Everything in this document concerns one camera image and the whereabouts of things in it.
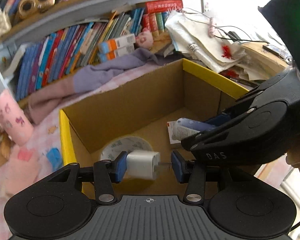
small box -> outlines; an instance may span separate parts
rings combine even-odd
[[[181,147],[181,141],[172,139],[173,127],[176,121],[167,122],[169,141],[172,149]]]

red book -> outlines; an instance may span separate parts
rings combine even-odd
[[[54,42],[53,42],[53,45],[52,45],[52,48],[51,48],[51,52],[48,56],[47,65],[46,65],[46,68],[44,70],[44,74],[43,74],[43,77],[42,77],[42,86],[45,86],[48,83],[50,68],[52,66],[53,58],[54,58],[54,56],[57,52],[57,47],[59,45],[59,42],[61,40],[61,36],[62,36],[63,32],[64,32],[64,30],[57,31],[57,36],[54,39]]]
[[[183,8],[182,0],[157,0],[145,3],[146,13],[166,11],[180,11]]]
[[[142,27],[147,28],[149,31],[151,31],[150,18],[148,14],[144,14],[142,16]]]
[[[149,21],[150,21],[150,29],[151,29],[153,38],[158,37],[159,30],[158,30],[157,18],[155,16],[155,13],[149,14]]]
[[[72,41],[72,43],[71,43],[69,49],[68,49],[68,52],[67,52],[67,54],[66,54],[66,56],[65,56],[65,60],[63,61],[61,70],[60,70],[60,72],[59,72],[58,79],[62,78],[62,76],[63,76],[63,74],[64,74],[64,72],[65,72],[65,70],[66,70],[66,67],[67,67],[67,65],[68,65],[69,62],[70,62],[70,56],[71,56],[71,54],[72,54],[72,52],[73,52],[73,50],[74,50],[75,45],[76,45],[77,42],[78,42],[79,37],[81,36],[81,33],[82,33],[84,27],[85,27],[85,25],[81,25],[80,28],[78,29],[78,31],[77,31],[77,33],[76,33],[76,35],[75,35],[75,37],[74,37],[74,39],[73,39],[73,41]]]

stuffed toy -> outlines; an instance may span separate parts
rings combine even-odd
[[[138,47],[150,49],[153,45],[153,37],[147,28],[143,28],[142,32],[136,37],[136,44]]]

pink bottle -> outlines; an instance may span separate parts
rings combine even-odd
[[[23,146],[33,133],[32,124],[8,89],[0,93],[0,126],[19,146]]]

bookshelf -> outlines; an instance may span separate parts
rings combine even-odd
[[[18,47],[26,42],[37,42],[43,37],[87,18],[102,16],[114,8],[125,4],[135,4],[151,0],[69,0],[56,4],[47,12],[36,14],[13,26],[0,38],[0,92],[14,86],[2,72],[10,64],[2,67],[2,57],[13,55]],[[20,106],[27,104],[27,98],[19,101]]]

